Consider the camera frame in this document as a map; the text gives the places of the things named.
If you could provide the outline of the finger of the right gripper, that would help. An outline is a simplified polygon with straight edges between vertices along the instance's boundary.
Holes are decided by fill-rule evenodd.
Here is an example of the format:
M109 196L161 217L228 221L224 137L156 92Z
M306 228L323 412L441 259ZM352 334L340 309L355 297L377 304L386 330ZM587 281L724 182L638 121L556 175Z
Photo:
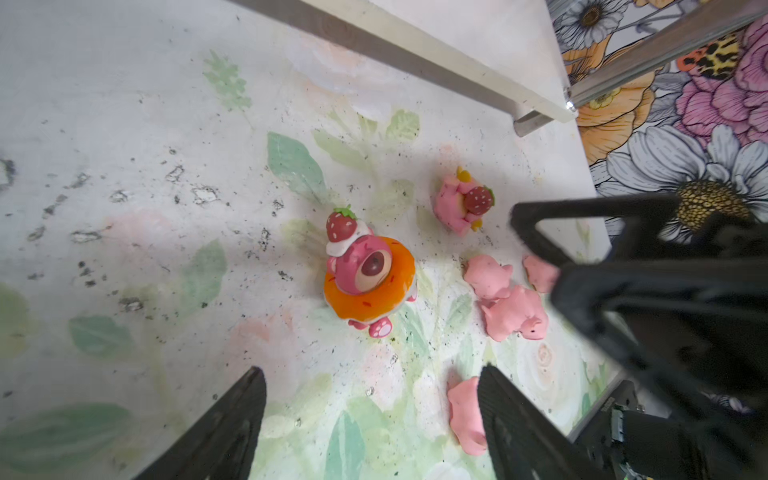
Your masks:
M550 264L648 260L675 250L661 234L678 206L672 193L521 202L512 207L509 225Z

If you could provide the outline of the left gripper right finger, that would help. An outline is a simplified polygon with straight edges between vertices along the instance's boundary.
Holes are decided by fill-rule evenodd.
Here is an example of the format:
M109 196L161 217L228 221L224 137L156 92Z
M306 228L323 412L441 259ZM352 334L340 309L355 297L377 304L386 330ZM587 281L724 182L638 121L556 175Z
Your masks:
M609 479L497 367L477 387L488 452L498 479Z

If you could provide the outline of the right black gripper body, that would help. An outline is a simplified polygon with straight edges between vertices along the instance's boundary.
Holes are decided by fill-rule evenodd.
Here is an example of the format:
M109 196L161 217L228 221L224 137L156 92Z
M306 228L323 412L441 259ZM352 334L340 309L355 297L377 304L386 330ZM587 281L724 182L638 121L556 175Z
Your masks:
M564 316L682 424L691 477L767 475L767 227L715 213L689 241L666 240L663 209L621 213L607 256L555 250Z

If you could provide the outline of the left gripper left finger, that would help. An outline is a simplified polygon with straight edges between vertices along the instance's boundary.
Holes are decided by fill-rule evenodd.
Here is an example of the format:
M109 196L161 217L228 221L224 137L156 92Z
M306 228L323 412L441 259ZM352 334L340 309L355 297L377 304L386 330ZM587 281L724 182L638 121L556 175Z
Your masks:
M250 368L139 479L247 479L267 403L263 371Z

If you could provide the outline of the pink bear yellow flower toy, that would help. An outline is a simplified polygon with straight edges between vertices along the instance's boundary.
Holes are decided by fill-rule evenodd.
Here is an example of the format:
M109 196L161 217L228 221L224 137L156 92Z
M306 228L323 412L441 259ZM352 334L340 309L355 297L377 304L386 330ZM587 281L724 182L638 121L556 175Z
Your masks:
M465 236L482 228L484 216L495 205L492 189L458 167L453 175L444 178L433 201L433 213L448 230Z

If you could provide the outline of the pink bear orange donut toy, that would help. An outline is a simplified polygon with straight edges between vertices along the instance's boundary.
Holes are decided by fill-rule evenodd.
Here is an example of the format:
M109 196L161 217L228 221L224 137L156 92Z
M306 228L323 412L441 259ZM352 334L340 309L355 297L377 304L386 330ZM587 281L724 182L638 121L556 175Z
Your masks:
M324 299L349 326L382 339L393 331L390 316L418 296L416 262L399 241L380 236L348 207L325 224Z

